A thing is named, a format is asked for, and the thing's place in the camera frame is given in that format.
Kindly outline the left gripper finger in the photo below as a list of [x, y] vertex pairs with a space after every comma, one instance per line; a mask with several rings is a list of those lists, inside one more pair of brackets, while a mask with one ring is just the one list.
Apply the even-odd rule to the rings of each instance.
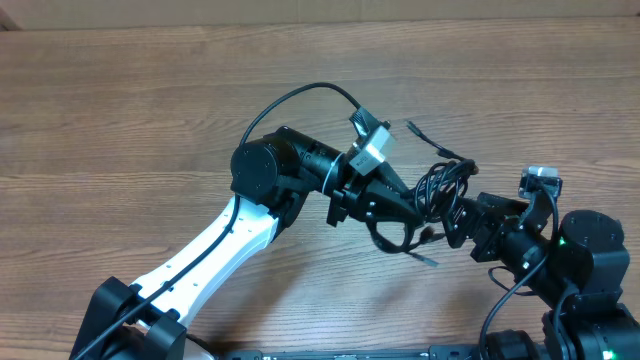
[[422, 216], [398, 192], [381, 182], [371, 182], [364, 191], [365, 215], [374, 222], [422, 225]]
[[380, 183], [379, 193], [385, 196], [408, 196], [411, 193], [411, 190], [388, 162], [379, 165], [374, 172], [376, 180]]

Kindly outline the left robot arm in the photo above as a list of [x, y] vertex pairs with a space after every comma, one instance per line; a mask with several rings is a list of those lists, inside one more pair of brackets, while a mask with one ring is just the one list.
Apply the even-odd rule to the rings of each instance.
[[393, 139], [379, 127], [340, 152], [289, 127], [242, 140], [231, 158], [234, 193], [220, 215], [155, 270], [126, 285], [115, 277], [91, 297], [74, 359], [213, 359], [188, 328], [209, 298], [247, 259], [297, 219], [308, 195], [330, 200], [331, 226], [351, 217], [374, 244], [408, 252], [424, 223], [386, 163]]

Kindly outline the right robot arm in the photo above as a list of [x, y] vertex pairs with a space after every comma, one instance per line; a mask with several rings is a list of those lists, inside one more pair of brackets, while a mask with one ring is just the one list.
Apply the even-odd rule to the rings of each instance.
[[451, 247], [470, 239], [475, 261], [499, 261], [513, 274], [500, 305], [526, 286], [550, 308], [543, 344], [524, 331], [483, 327], [476, 358], [638, 358], [639, 324], [619, 301], [630, 255], [618, 221], [592, 210], [560, 218], [542, 191], [528, 202], [488, 193], [461, 198], [441, 219]]

